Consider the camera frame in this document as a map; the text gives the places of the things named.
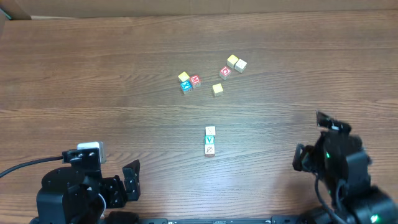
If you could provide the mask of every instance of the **green led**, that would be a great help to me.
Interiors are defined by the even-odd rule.
[[[372,222],[372,223],[375,223],[375,222],[377,222],[377,221],[379,221],[379,216],[378,216],[378,215],[372,215],[372,217],[371,217],[371,222]]]

